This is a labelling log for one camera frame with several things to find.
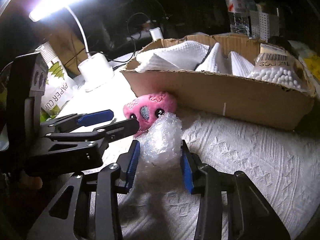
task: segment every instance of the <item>cotton swab package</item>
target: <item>cotton swab package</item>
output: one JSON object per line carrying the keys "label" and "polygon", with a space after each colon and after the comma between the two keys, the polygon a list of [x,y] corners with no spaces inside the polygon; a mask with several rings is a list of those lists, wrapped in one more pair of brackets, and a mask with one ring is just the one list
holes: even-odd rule
{"label": "cotton swab package", "polygon": [[261,53],[248,78],[276,83],[299,91],[307,91],[307,86],[294,71],[294,58],[280,54]]}

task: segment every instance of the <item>barcode label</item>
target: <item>barcode label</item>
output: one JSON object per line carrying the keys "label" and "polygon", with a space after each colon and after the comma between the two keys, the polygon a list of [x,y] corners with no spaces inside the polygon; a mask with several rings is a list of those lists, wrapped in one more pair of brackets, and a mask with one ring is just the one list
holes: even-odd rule
{"label": "barcode label", "polygon": [[280,54],[271,54],[271,53],[265,53],[264,54],[264,60],[269,61],[269,60],[276,60],[276,61],[287,61],[288,56],[285,55],[280,55]]}

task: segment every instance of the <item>white textured towel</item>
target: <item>white textured towel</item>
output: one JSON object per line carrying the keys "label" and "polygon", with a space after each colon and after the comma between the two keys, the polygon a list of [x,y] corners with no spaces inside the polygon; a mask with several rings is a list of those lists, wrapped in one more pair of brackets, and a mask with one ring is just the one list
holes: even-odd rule
{"label": "white textured towel", "polygon": [[209,55],[206,57],[204,62],[197,67],[196,71],[209,71],[213,73],[231,74],[231,71],[227,70],[220,43],[216,43],[213,46]]}
{"label": "white textured towel", "polygon": [[225,59],[221,45],[209,46],[196,41],[185,41],[169,48],[151,49],[136,56],[139,73],[147,70],[195,70],[212,73],[232,74],[247,77],[253,65],[238,53],[232,51]]}
{"label": "white textured towel", "polygon": [[254,65],[252,65],[251,62],[234,51],[229,53],[228,60],[231,64],[232,74],[234,76],[247,77],[254,68]]}
{"label": "white textured towel", "polygon": [[[320,142],[289,132],[204,112],[177,113],[191,152],[218,171],[244,171],[265,196],[294,239],[320,203]],[[179,168],[158,180],[136,176],[128,195],[118,195],[124,239],[192,240],[198,195],[190,195]],[[222,240],[228,239],[226,212]]]}
{"label": "white textured towel", "polygon": [[208,50],[209,46],[196,41],[185,41],[169,48],[147,50],[136,56],[141,65],[135,70],[139,73],[146,70],[163,70],[165,65],[169,65],[168,69],[172,69],[174,65],[178,69],[194,70],[197,64],[202,62]]}

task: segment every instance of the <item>cardboard box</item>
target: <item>cardboard box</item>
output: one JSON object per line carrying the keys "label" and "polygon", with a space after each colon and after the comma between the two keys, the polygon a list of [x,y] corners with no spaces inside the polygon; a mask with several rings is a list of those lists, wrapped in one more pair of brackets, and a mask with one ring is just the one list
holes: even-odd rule
{"label": "cardboard box", "polygon": [[[181,40],[157,40],[142,51],[167,48],[186,40],[210,46],[219,42],[225,55],[236,51],[253,64],[260,52],[259,41],[238,34],[211,37],[191,35]],[[137,73],[134,69],[138,65],[139,62],[134,58],[122,71],[138,97],[167,91],[177,98],[179,106],[285,130],[293,130],[301,118],[311,111],[314,103],[315,88],[306,73],[302,79],[307,83],[310,93],[264,81],[209,72],[151,70]]]}

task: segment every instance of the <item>pink plush toy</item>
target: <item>pink plush toy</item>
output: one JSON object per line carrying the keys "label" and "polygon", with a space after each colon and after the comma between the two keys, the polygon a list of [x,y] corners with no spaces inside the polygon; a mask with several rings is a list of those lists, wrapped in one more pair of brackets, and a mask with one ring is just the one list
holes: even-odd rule
{"label": "pink plush toy", "polygon": [[123,113],[127,119],[137,118],[139,121],[140,128],[135,134],[137,137],[148,132],[159,116],[165,112],[174,113],[176,108],[177,101],[174,96],[167,92],[160,92],[138,97],[123,107]]}

